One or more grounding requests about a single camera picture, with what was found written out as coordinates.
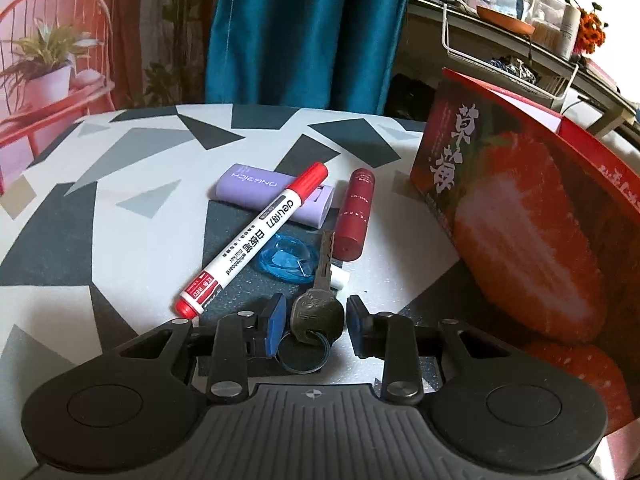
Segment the red white whiteboard marker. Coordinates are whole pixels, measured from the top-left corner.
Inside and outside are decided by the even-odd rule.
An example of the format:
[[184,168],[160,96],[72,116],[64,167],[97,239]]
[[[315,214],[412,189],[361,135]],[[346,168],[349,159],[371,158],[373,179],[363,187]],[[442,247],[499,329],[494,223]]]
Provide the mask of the red white whiteboard marker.
[[326,180],[328,168],[314,162],[263,209],[180,292],[175,303],[179,318],[193,320],[250,263],[312,192]]

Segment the dark metal key with ring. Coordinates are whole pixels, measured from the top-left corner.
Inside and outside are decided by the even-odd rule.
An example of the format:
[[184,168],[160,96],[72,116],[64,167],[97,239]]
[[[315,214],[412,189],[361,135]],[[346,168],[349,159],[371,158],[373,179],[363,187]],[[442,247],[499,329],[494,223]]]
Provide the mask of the dark metal key with ring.
[[342,336],[345,309],[331,287],[334,232],[323,231],[314,282],[292,305],[290,329],[280,341],[277,360],[295,375],[318,372],[328,362],[332,344]]

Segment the blue transparent small bottle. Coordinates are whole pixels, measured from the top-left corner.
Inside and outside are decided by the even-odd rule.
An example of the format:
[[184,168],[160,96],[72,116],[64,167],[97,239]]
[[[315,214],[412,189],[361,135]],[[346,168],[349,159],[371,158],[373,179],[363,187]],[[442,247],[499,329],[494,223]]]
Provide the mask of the blue transparent small bottle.
[[279,281],[297,285],[314,281],[319,262],[318,250],[299,238],[274,234],[254,260],[259,272]]

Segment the dark red lipstick tube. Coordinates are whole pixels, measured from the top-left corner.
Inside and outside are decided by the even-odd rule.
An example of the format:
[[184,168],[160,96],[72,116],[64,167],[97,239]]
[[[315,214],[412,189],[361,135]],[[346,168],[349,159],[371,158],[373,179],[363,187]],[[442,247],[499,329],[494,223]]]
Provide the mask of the dark red lipstick tube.
[[369,226],[374,188],[375,176],[372,171],[359,168],[350,176],[334,226],[334,259],[349,262],[361,256]]

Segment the purple rectangular case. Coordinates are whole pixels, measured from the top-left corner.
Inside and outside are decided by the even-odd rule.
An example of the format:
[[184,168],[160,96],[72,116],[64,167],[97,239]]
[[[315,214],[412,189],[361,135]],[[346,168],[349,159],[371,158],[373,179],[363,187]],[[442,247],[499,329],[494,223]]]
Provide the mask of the purple rectangular case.
[[[294,178],[287,174],[234,164],[214,187],[214,199],[249,210],[260,211],[287,188]],[[332,205],[334,188],[322,184],[293,214],[296,223],[319,229]]]

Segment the red strawberry cardboard box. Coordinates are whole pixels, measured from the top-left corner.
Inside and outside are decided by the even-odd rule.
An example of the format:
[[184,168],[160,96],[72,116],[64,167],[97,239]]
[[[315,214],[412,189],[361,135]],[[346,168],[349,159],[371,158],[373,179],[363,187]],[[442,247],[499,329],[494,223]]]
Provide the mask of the red strawberry cardboard box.
[[410,180],[514,346],[639,416],[639,179],[570,119],[445,70]]

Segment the patterned tablecloth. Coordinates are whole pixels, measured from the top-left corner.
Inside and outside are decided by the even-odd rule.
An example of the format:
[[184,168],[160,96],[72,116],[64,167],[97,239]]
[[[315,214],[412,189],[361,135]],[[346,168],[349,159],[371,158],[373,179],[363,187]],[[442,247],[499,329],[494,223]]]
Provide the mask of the patterned tablecloth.
[[345,192],[375,189],[346,292],[397,312],[458,261],[408,175],[423,125],[261,105],[179,105],[94,115],[64,129],[1,200],[1,474],[35,467],[21,430],[50,378],[174,316],[183,286],[250,220],[214,199],[233,165],[296,176],[313,162]]

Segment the teal curtain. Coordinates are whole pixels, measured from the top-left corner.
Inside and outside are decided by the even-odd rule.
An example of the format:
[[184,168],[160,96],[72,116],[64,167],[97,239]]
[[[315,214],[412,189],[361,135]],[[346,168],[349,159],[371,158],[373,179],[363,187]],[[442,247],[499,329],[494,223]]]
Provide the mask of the teal curtain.
[[218,0],[209,103],[384,110],[408,0]]

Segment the white desk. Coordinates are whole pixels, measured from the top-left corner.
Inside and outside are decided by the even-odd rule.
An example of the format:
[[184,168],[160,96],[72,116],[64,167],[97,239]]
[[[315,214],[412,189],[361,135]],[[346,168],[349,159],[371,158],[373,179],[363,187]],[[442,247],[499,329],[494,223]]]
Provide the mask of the white desk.
[[[440,25],[440,42],[450,58],[465,63],[474,70],[484,70],[491,77],[508,82],[529,99],[545,102],[559,107],[565,100],[570,88],[576,89],[592,106],[602,112],[602,116],[588,130],[596,136],[604,136],[617,130],[630,142],[639,141],[639,124],[636,110],[631,102],[624,99],[617,90],[602,79],[590,74],[585,67],[562,60],[547,49],[533,44],[523,36],[474,18],[457,10],[450,10],[446,4],[432,0],[409,0],[408,12],[411,15]],[[474,46],[482,44],[491,48],[495,54],[503,52],[533,63],[534,70],[542,80],[529,84],[518,80],[504,70],[498,70],[484,58],[472,53],[455,49],[449,45],[449,34],[464,32]]]

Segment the pink printed backdrop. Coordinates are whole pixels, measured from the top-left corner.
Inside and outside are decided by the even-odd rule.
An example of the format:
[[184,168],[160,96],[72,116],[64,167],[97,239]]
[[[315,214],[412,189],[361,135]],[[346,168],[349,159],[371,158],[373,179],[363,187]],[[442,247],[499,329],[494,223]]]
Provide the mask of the pink printed backdrop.
[[201,103],[217,0],[1,0],[1,185],[82,116]]

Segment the orange bowl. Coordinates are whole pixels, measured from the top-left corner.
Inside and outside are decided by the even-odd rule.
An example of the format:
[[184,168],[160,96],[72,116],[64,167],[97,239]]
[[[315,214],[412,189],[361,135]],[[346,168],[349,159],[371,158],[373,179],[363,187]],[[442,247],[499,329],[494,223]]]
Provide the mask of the orange bowl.
[[518,18],[512,18],[510,15],[491,10],[491,8],[486,8],[486,6],[478,6],[476,13],[481,20],[501,27],[515,35],[530,37],[535,31],[533,25]]

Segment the cotton swab box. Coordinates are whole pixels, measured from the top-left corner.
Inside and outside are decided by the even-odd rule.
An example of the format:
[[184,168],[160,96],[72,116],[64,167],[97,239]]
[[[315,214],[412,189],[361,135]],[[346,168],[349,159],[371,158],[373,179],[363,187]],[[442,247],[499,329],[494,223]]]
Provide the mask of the cotton swab box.
[[553,50],[560,36],[560,29],[545,21],[532,21],[532,41],[538,46]]

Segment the orange artificial flowers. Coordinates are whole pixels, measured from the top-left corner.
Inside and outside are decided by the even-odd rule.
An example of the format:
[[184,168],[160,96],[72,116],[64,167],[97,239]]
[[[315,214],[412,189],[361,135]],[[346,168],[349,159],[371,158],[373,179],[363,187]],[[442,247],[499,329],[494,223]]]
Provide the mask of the orange artificial flowers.
[[591,10],[587,11],[577,0],[565,0],[565,2],[574,6],[580,13],[574,52],[580,55],[593,54],[597,48],[603,46],[606,38],[605,29],[608,23],[603,23],[598,15],[602,6],[593,1]]

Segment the white cylindrical bottle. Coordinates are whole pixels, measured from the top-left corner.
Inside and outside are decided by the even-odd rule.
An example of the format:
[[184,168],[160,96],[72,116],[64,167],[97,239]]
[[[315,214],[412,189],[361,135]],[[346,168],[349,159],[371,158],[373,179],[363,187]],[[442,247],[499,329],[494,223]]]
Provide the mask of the white cylindrical bottle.
[[567,3],[564,8],[559,35],[556,37],[555,53],[564,60],[573,54],[580,25],[580,10]]

